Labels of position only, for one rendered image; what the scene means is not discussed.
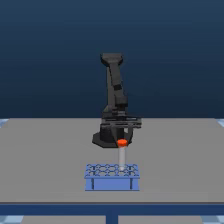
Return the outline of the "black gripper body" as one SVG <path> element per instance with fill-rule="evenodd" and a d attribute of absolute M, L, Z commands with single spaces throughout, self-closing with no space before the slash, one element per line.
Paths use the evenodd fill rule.
<path fill-rule="evenodd" d="M 140 117 L 133 116 L 107 117 L 102 119 L 101 126 L 117 128 L 140 128 L 142 126 L 142 120 Z"/>

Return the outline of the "clear centrifuge tube orange cap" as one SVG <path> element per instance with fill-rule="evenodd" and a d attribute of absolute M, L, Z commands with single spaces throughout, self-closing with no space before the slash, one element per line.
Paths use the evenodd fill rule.
<path fill-rule="evenodd" d="M 128 141 L 126 139 L 119 139 L 117 145 L 119 153 L 119 169 L 123 171 L 126 166 L 126 148 L 128 146 Z"/>

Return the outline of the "blue tube rack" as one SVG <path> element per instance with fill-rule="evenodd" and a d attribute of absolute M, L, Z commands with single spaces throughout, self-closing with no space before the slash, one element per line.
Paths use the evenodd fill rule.
<path fill-rule="evenodd" d="M 137 164 L 87 164 L 84 179 L 86 191 L 138 191 L 140 173 Z"/>

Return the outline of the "dark blue table frame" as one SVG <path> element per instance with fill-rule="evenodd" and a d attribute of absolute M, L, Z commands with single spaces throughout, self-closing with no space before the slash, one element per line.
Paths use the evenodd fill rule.
<path fill-rule="evenodd" d="M 105 216 L 118 224 L 119 216 L 218 216 L 224 203 L 0 203 L 0 215 Z"/>

